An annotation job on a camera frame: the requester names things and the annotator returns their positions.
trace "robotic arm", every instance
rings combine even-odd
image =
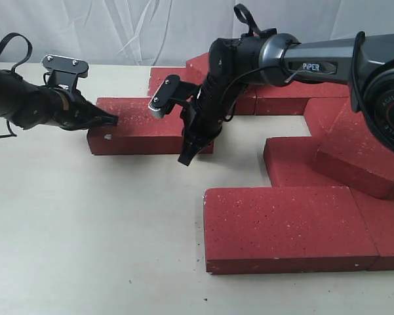
[[[293,81],[347,85],[352,110],[362,112],[370,132],[394,152],[394,34],[365,37],[359,32],[354,39],[300,43],[276,29],[259,30],[241,4],[234,11],[248,25],[248,33],[213,42],[203,83],[170,75],[149,103],[159,119],[175,104],[182,107],[180,163],[188,166],[221,133],[223,122],[233,117],[237,97],[249,85],[284,87]]]
[[[17,36],[26,40],[28,53],[10,71],[0,70],[0,117],[7,120],[9,130],[8,135],[0,138],[16,136],[10,122],[25,130],[36,125],[52,125],[67,131],[117,124],[117,116],[97,108],[76,89],[78,78],[86,78],[88,74],[89,65],[85,61],[48,55],[42,61],[48,71],[44,74],[44,85],[24,81],[16,73],[16,67],[29,59],[31,43],[18,33],[10,33],[0,42],[0,54]]]

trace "speckled red brick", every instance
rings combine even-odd
[[[304,118],[312,137],[322,139],[332,128],[348,98],[311,98],[307,102]]]
[[[320,140],[310,136],[267,139],[264,161],[272,186],[343,186],[312,169],[319,145]]]
[[[374,138],[349,104],[323,138],[313,169],[377,198],[385,198],[394,187],[394,153]]]
[[[346,187],[206,191],[207,272],[366,270],[376,247]]]
[[[165,81],[166,77],[171,74],[177,74],[182,81],[186,78],[186,68],[182,67],[154,67],[150,70],[150,79],[148,87],[148,95],[153,96],[161,84]]]
[[[348,97],[349,90],[333,83],[293,82],[287,87],[261,86],[256,94],[256,115],[303,115],[310,98]]]
[[[394,270],[394,190],[387,200],[352,193],[379,252],[370,270]]]
[[[192,58],[186,62],[185,81],[202,84],[208,73],[208,53]],[[235,115],[254,115],[256,105],[256,89],[249,86],[246,92],[236,101]]]
[[[150,98],[99,98],[97,106],[119,116],[118,126],[90,129],[87,141],[95,155],[179,154],[182,147],[180,107],[164,119],[148,110]],[[212,153],[213,144],[201,153]]]

